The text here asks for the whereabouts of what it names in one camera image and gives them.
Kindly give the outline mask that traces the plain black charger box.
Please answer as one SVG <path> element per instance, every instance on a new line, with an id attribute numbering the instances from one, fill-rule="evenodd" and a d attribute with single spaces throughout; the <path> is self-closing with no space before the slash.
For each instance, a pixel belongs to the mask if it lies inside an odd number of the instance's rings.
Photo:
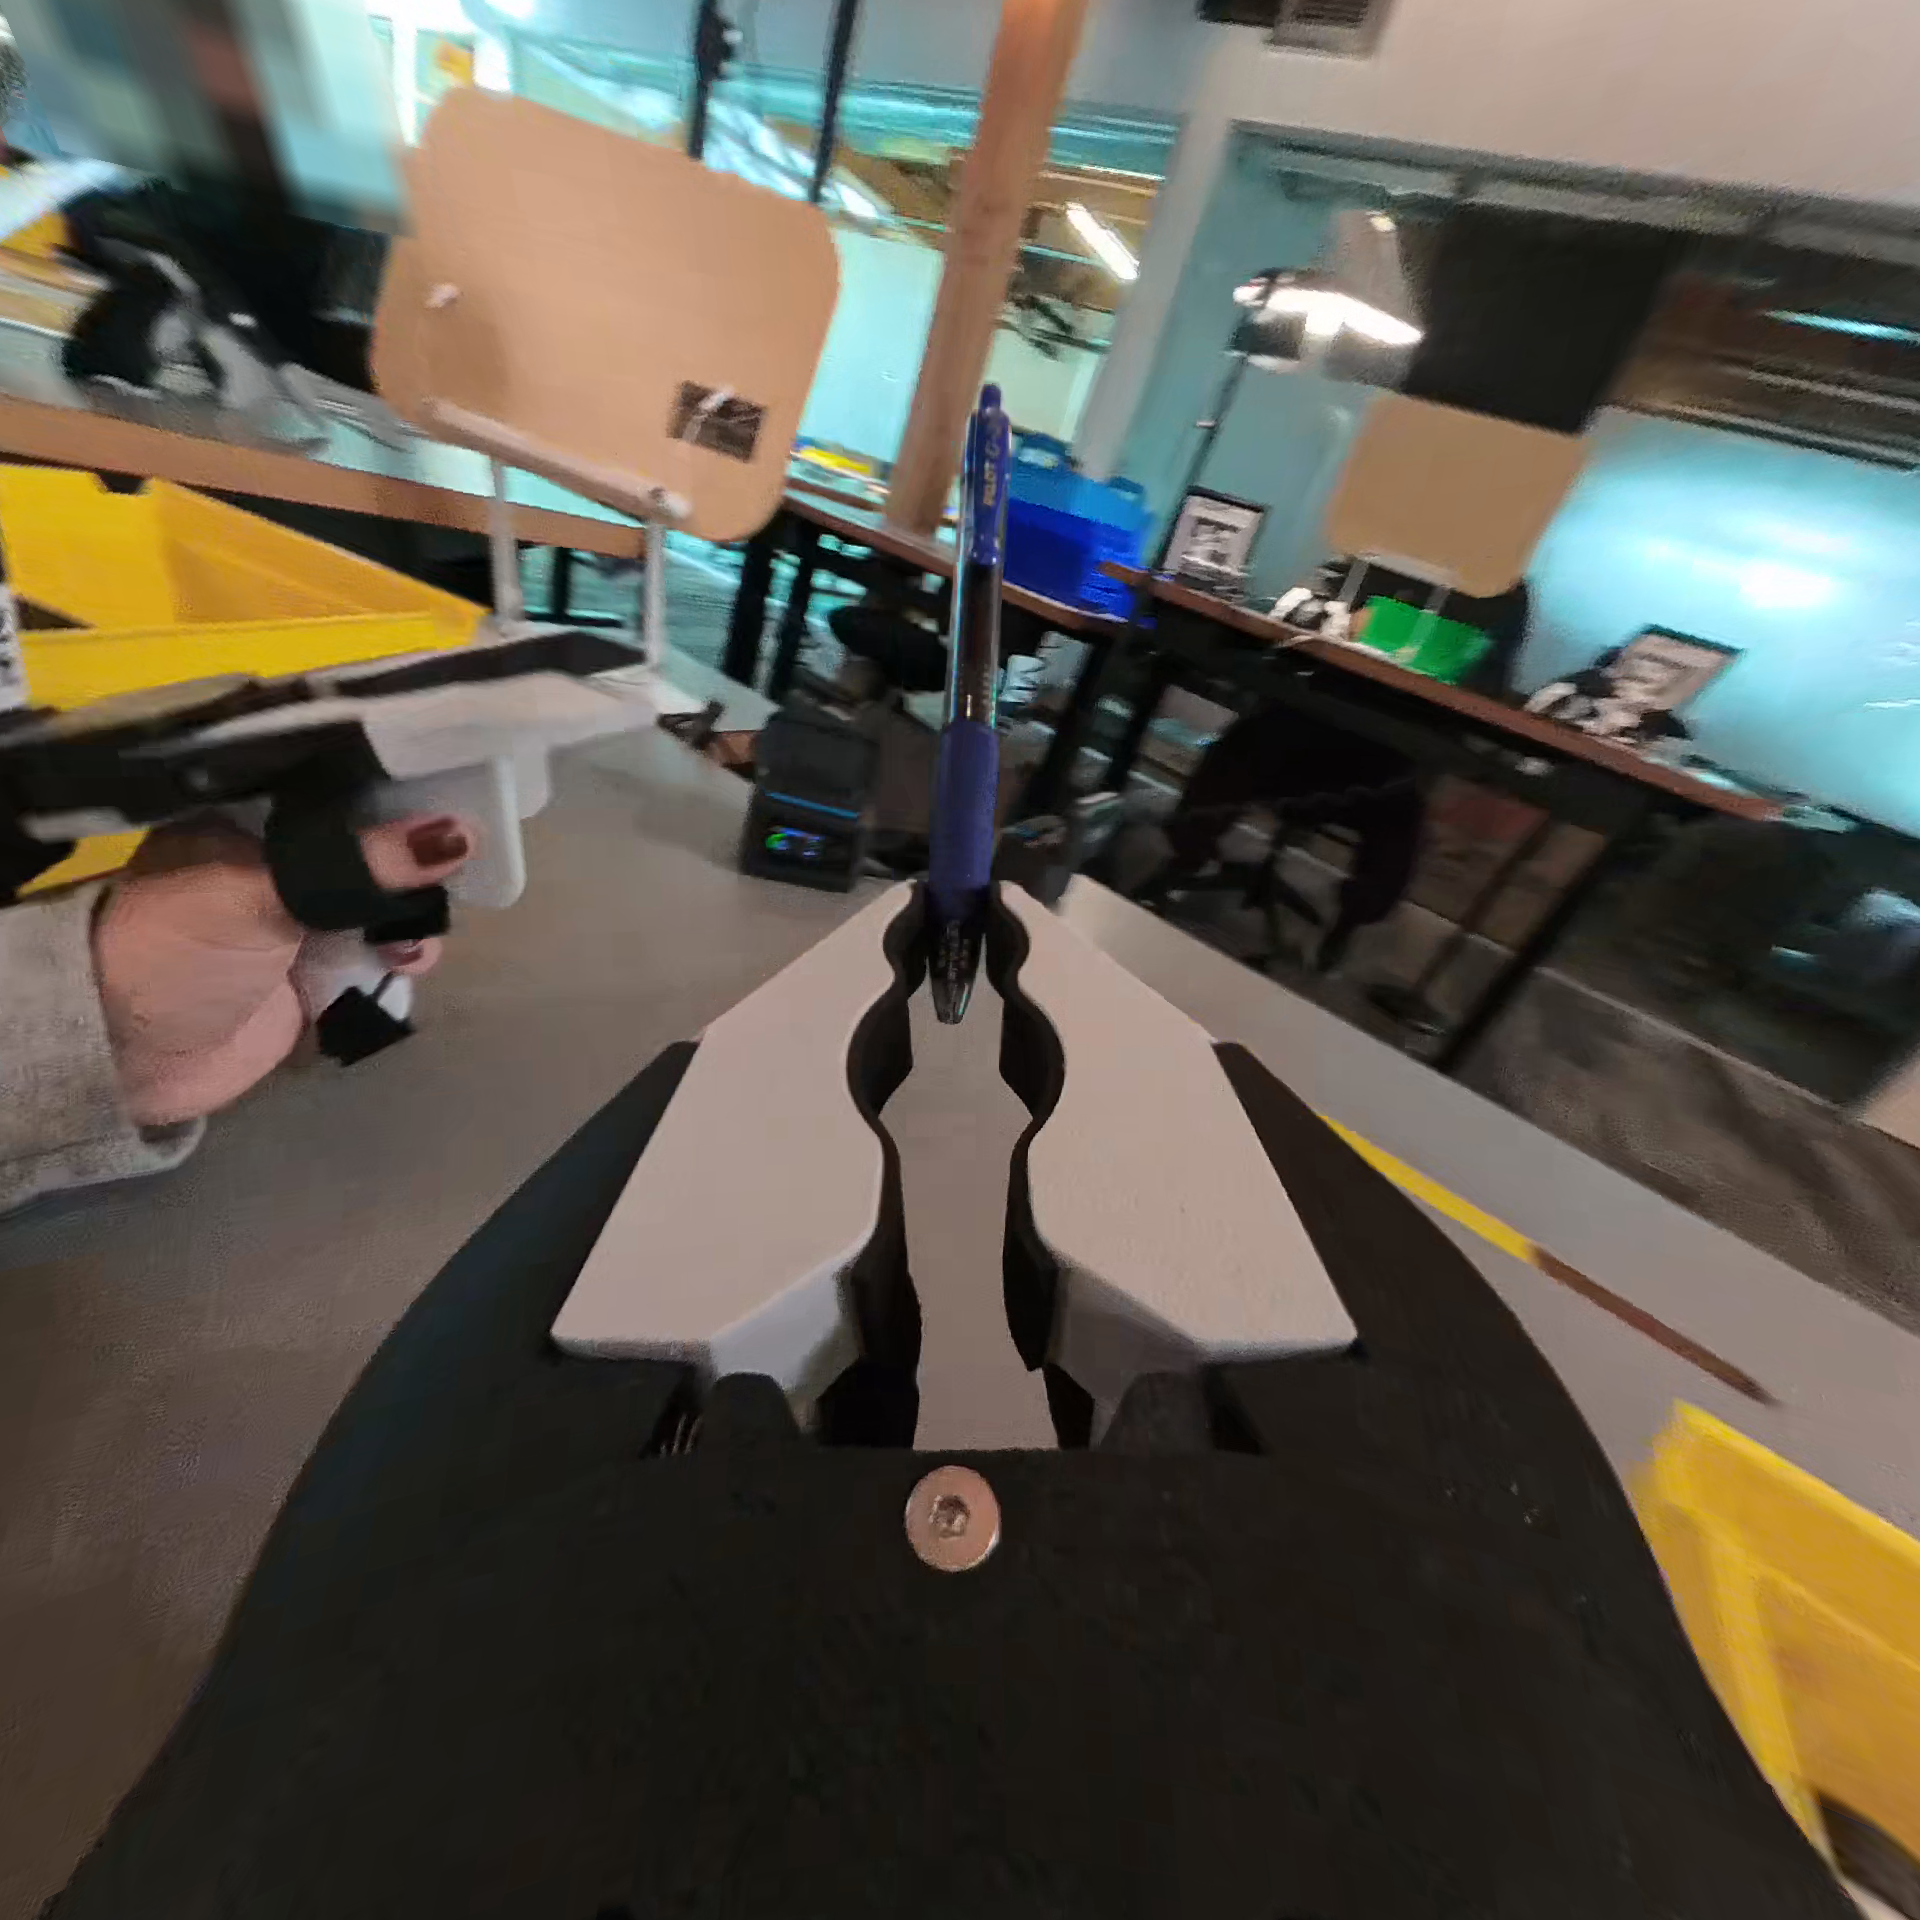
<path id="1" fill-rule="evenodd" d="M 998 887 L 1025 888 L 1042 908 L 1059 908 L 1071 878 L 1103 853 L 1122 822 L 1125 799 L 1110 788 L 1031 813 L 998 831 L 993 878 Z"/>

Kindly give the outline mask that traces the wall vent grille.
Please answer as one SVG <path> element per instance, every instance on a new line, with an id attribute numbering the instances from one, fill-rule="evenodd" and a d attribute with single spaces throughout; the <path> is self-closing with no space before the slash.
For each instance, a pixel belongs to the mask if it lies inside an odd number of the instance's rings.
<path id="1" fill-rule="evenodd" d="M 1365 59 L 1393 1 L 1195 1 L 1193 12 L 1210 24 L 1259 32 L 1284 52 Z"/>

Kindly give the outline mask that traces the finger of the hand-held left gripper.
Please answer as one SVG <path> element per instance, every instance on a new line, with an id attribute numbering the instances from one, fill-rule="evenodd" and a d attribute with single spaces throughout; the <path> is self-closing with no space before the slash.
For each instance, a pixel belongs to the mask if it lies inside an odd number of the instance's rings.
<path id="1" fill-rule="evenodd" d="M 466 820 L 475 844 L 449 895 L 461 908 L 510 908 L 526 885 L 521 825 L 551 801 L 554 757 L 652 729 L 663 694 L 657 672 L 534 672 L 380 699 L 362 721 L 380 773 L 356 801 L 356 822 Z"/>
<path id="2" fill-rule="evenodd" d="M 526 631 L 309 675 L 305 716 L 596 717 L 618 703 L 618 677 L 645 664 L 645 652 L 610 631 Z"/>

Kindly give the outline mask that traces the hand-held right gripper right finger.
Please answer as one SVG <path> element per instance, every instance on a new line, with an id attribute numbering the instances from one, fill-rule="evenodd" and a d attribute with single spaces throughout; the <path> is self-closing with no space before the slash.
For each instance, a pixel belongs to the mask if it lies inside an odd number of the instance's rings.
<path id="1" fill-rule="evenodd" d="M 1129 1388 L 1355 1342 L 1204 1025 L 1007 879 L 996 995 L 1027 1116 L 1001 1296 L 1031 1371 Z"/>

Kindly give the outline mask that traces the black and white marker sign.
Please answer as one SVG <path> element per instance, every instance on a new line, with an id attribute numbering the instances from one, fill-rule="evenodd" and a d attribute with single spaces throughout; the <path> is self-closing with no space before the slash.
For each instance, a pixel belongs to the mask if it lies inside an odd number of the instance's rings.
<path id="1" fill-rule="evenodd" d="M 1170 516 L 1154 574 L 1210 591 L 1242 598 L 1265 533 L 1269 508 L 1214 486 L 1188 486 Z"/>
<path id="2" fill-rule="evenodd" d="M 1734 645 L 1645 627 L 1596 662 L 1596 724 L 1623 734 L 1677 721 L 1741 657 Z"/>

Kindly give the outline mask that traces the wooden desk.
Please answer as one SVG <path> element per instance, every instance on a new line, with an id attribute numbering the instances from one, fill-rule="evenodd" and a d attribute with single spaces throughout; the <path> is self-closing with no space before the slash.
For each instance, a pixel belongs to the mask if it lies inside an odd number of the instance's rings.
<path id="1" fill-rule="evenodd" d="M 778 516 L 748 544 L 726 641 L 729 664 L 758 664 L 762 641 L 773 640 L 762 689 L 775 703 L 807 681 L 799 655 L 810 609 L 815 590 L 827 583 L 877 598 L 887 615 L 940 636 L 953 598 L 953 547 L 931 534 L 907 534 L 876 510 L 787 492 Z M 1078 608 L 1020 583 L 1001 587 L 998 640 L 1006 652 L 1020 640 L 1069 637 L 1082 645 L 1071 684 L 1046 711 L 1052 734 L 1028 771 L 1027 808 L 1050 808 L 1125 779 L 1091 773 L 1098 708 L 1107 696 L 1100 684 L 1125 636 L 1121 615 Z"/>
<path id="2" fill-rule="evenodd" d="M 186 489 L 261 495 L 468 534 L 487 533 L 491 516 L 487 492 L 179 435 L 10 392 L 3 398 L 3 451 L 27 464 L 158 478 Z"/>
<path id="3" fill-rule="evenodd" d="M 1473 1008 L 1435 1043 L 1428 1065 L 1458 1078 L 1513 998 L 1555 959 L 1603 885 L 1628 870 L 1657 822 L 1718 816 L 1773 825 L 1788 805 L 1766 792 L 1562 726 L 1538 712 L 1390 662 L 1342 640 L 1299 632 L 1278 619 L 1220 601 L 1141 567 L 1102 565 L 1133 593 L 1127 661 L 1142 687 L 1110 761 L 1133 764 L 1146 717 L 1170 687 L 1223 703 L 1276 703 L 1316 724 L 1363 736 L 1412 761 L 1419 773 L 1491 787 L 1538 808 L 1555 825 L 1598 836 L 1586 868 L 1501 959 Z"/>

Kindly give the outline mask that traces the black square panel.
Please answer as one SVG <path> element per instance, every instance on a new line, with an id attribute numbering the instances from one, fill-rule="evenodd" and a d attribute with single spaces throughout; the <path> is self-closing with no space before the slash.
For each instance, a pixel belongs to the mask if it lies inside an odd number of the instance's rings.
<path id="1" fill-rule="evenodd" d="M 1580 437 L 1638 348 L 1683 241 L 1549 212 L 1453 207 L 1419 268 L 1423 336 L 1399 390 Z"/>

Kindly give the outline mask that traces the plain wooden post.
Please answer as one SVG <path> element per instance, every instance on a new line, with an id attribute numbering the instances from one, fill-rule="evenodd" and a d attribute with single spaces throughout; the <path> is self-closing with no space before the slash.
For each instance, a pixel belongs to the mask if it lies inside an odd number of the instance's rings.
<path id="1" fill-rule="evenodd" d="M 974 142 L 949 211 L 943 275 L 885 518 L 932 536 L 1015 272 L 1025 212 L 1089 23 L 1089 1 L 1006 1 L 979 96 Z"/>

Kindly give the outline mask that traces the black stand pole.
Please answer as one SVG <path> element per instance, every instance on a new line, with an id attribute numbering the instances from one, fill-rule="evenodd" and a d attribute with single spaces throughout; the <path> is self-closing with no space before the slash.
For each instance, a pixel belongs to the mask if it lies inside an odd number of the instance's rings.
<path id="1" fill-rule="evenodd" d="M 685 156 L 703 159 L 714 93 L 737 68 L 740 28 L 723 1 L 697 1 L 690 36 Z"/>
<path id="2" fill-rule="evenodd" d="M 818 129 L 813 135 L 811 167 L 807 180 L 807 204 L 815 207 L 825 204 L 827 182 L 833 177 L 842 133 L 842 110 L 847 89 L 853 51 L 858 44 L 861 6 L 865 1 L 858 0 L 839 0 L 833 1 L 829 12 L 829 32 L 822 61 L 822 105 Z"/>

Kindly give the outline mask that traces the small black label printer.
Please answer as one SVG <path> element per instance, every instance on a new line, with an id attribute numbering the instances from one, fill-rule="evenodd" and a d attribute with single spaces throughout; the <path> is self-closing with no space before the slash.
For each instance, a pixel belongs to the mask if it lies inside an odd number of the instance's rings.
<path id="1" fill-rule="evenodd" d="M 739 870 L 853 891 L 868 861 L 877 768 L 877 741 L 851 720 L 807 703 L 775 711 L 754 739 Z"/>

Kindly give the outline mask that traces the blue pen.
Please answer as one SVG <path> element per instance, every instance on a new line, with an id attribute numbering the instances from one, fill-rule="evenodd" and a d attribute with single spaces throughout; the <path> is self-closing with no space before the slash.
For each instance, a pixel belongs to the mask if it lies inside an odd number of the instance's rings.
<path id="1" fill-rule="evenodd" d="M 988 384 L 966 420 L 943 721 L 923 878 L 927 992 L 943 1023 L 959 1023 L 966 1014 L 993 900 L 1001 779 L 1001 567 L 1011 476 L 1013 424 L 1001 388 Z"/>

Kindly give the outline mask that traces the large wooden board stand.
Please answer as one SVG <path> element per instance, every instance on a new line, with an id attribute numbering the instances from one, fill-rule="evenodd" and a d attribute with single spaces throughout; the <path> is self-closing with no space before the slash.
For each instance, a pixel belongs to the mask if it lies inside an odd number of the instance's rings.
<path id="1" fill-rule="evenodd" d="M 404 156 L 369 355 L 374 392 L 487 461 L 491 640 L 526 615 L 514 472 L 635 520 L 639 647 L 666 641 L 670 533 L 756 536 L 839 291 L 825 215 L 513 93 L 457 86 Z"/>

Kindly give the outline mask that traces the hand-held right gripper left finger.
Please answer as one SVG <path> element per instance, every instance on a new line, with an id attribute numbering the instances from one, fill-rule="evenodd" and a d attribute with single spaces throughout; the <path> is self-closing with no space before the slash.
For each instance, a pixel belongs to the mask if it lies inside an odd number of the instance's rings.
<path id="1" fill-rule="evenodd" d="M 883 1147 L 847 1065 L 915 900 L 894 885 L 708 1021 L 554 1321 L 562 1352 L 780 1388 L 851 1367 Z"/>

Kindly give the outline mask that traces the person's left hand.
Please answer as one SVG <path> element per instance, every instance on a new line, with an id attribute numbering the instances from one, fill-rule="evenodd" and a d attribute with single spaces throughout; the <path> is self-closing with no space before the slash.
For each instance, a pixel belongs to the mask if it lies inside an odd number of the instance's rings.
<path id="1" fill-rule="evenodd" d="M 127 1116 L 204 1119 L 300 1053 L 307 929 L 251 831 L 212 813 L 153 831 L 99 900 L 92 959 Z"/>

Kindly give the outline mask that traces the black office chair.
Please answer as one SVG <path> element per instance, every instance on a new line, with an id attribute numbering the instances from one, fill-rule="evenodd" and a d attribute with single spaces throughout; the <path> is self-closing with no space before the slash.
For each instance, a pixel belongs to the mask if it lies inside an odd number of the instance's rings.
<path id="1" fill-rule="evenodd" d="M 1290 836 L 1347 829 L 1354 836 L 1334 913 L 1313 972 L 1332 973 L 1354 939 L 1405 895 L 1423 844 L 1423 776 L 1417 761 L 1377 739 L 1265 703 L 1229 721 L 1207 747 L 1170 812 L 1169 844 L 1147 894 L 1169 895 L 1215 867 L 1234 825 L 1261 812 L 1276 831 L 1267 876 L 1281 876 Z"/>

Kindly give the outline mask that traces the yellow tape strip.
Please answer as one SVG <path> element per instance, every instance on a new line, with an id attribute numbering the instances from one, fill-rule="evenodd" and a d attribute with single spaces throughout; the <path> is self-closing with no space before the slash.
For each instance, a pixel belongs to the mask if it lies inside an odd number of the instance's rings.
<path id="1" fill-rule="evenodd" d="M 1498 1247 L 1503 1256 L 1534 1267 L 1543 1273 L 1548 1270 L 1546 1247 L 1538 1246 L 1538 1241 L 1522 1235 L 1519 1230 L 1503 1223 L 1498 1213 L 1476 1206 L 1473 1200 L 1447 1189 L 1428 1172 L 1405 1163 L 1404 1159 L 1383 1150 L 1378 1142 L 1359 1135 L 1358 1131 L 1354 1131 L 1354 1127 L 1338 1123 L 1331 1116 L 1322 1116 L 1322 1123 L 1372 1171 L 1393 1181 L 1393 1185 L 1401 1189 L 1405 1197 L 1428 1206 L 1434 1213 L 1441 1213 L 1441 1217 L 1458 1224 L 1478 1241 Z"/>

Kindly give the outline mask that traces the blue storage case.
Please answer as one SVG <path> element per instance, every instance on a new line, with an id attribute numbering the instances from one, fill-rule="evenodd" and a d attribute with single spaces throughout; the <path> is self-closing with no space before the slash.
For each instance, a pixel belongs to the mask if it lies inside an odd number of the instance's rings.
<path id="1" fill-rule="evenodd" d="M 1127 478 L 1094 480 L 1063 441 L 1015 431 L 1001 577 L 1046 601 L 1125 619 L 1133 590 L 1109 567 L 1146 555 L 1146 492 Z"/>

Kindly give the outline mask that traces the green bin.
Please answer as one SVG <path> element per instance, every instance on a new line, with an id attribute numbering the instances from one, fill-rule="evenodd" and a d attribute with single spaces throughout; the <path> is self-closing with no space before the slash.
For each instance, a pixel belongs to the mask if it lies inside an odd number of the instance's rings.
<path id="1" fill-rule="evenodd" d="M 1393 664 L 1428 681 L 1468 685 L 1494 653 L 1494 637 L 1441 605 L 1378 593 L 1354 617 L 1350 637 Z"/>

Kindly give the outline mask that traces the yellow plastic bin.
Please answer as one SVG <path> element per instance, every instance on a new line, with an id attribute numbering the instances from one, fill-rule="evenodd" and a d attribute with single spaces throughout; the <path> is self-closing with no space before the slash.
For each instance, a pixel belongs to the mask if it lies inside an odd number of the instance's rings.
<path id="1" fill-rule="evenodd" d="M 1689 1404 L 1630 1497 L 1770 1788 L 1871 1915 L 1916 1915 L 1916 1539 Z"/>
<path id="2" fill-rule="evenodd" d="M 4 705 L 279 677 L 468 641 L 481 605 L 158 478 L 3 468 L 19 662 Z"/>

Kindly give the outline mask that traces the studio light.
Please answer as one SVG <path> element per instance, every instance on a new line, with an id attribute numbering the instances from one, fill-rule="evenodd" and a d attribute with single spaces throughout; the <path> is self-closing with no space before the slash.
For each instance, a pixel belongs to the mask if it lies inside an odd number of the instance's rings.
<path id="1" fill-rule="evenodd" d="M 1259 272 L 1237 285 L 1231 299 L 1237 323 L 1227 352 L 1250 364 L 1290 368 L 1342 345 L 1407 352 L 1423 337 L 1415 323 L 1313 272 Z"/>

